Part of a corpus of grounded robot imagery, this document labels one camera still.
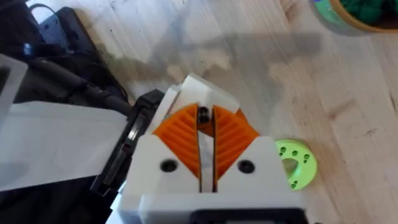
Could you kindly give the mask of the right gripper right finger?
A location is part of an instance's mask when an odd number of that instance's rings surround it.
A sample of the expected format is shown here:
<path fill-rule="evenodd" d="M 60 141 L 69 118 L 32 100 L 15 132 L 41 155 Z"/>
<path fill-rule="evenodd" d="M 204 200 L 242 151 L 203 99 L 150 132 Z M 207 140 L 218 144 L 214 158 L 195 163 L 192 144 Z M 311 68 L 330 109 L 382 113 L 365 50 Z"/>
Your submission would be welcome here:
<path fill-rule="evenodd" d="M 290 193 L 274 140 L 244 118 L 213 107 L 214 183 L 219 193 Z"/>

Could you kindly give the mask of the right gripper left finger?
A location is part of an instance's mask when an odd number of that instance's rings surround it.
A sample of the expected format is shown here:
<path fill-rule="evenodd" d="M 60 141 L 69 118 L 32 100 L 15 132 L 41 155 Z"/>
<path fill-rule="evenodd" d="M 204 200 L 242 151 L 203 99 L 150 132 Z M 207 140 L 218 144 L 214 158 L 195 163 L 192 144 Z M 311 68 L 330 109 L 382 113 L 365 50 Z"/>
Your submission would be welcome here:
<path fill-rule="evenodd" d="M 139 138 L 119 212 L 143 211 L 155 196 L 199 193 L 197 119 L 198 105 L 190 104 Z"/>

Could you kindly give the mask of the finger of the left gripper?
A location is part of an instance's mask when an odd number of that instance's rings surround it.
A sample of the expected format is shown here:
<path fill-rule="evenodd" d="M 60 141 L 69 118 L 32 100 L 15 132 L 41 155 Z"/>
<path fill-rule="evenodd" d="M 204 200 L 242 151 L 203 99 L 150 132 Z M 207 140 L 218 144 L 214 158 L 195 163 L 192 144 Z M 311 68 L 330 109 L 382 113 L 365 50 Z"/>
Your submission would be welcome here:
<path fill-rule="evenodd" d="M 177 110 L 189 105 L 197 105 L 200 124 L 210 122 L 214 106 L 222 107 L 234 114 L 241 109 L 238 100 L 232 94 L 193 73 L 184 79 L 177 95 Z"/>
<path fill-rule="evenodd" d="M 171 85 L 166 91 L 162 101 L 160 102 L 159 107 L 157 108 L 152 121 L 150 122 L 146 134 L 152 134 L 153 131 L 161 124 L 164 118 L 169 113 L 170 108 L 172 107 L 179 91 L 181 89 L 181 84 L 179 85 Z"/>

